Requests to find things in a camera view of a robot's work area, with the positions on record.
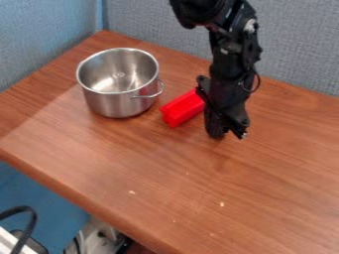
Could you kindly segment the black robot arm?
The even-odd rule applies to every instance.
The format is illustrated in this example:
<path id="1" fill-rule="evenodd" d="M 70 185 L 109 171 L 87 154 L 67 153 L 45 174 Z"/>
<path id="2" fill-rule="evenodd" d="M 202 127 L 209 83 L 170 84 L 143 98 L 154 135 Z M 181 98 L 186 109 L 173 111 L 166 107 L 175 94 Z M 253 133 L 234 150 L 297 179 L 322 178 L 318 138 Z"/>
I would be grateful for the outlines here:
<path id="1" fill-rule="evenodd" d="M 249 0 L 170 0 L 170 5 L 185 28 L 204 27 L 210 33 L 210 74 L 197 77 L 206 131 L 216 139 L 228 133 L 245 138 L 252 126 L 246 103 L 261 87 L 256 8 Z"/>

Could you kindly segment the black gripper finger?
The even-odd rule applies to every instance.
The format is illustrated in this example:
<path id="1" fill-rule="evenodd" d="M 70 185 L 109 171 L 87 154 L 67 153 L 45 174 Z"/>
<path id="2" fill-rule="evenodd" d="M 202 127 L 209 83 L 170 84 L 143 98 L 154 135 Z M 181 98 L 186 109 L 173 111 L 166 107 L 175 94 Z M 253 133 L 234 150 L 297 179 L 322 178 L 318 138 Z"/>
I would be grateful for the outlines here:
<path id="1" fill-rule="evenodd" d="M 233 132 L 234 135 L 244 140 L 249 136 L 249 127 L 252 125 L 250 119 L 242 118 L 242 119 L 236 119 L 232 117 L 226 118 L 226 130 Z"/>
<path id="2" fill-rule="evenodd" d="M 226 115 L 222 112 L 217 112 L 210 107 L 205 109 L 205 124 L 208 134 L 214 139 L 224 138 L 230 131 Z"/>

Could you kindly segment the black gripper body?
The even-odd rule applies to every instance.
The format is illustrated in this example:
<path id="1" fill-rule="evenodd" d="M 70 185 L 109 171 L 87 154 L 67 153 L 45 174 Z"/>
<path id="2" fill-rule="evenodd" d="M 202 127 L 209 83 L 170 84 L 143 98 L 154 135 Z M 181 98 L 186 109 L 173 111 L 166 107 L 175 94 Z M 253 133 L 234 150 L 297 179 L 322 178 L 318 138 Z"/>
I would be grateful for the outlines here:
<path id="1" fill-rule="evenodd" d="M 233 73 L 230 67 L 213 65 L 210 75 L 197 78 L 197 93 L 206 102 L 206 108 L 222 112 L 226 118 L 250 118 L 246 102 L 253 93 L 253 71 L 240 69 Z"/>

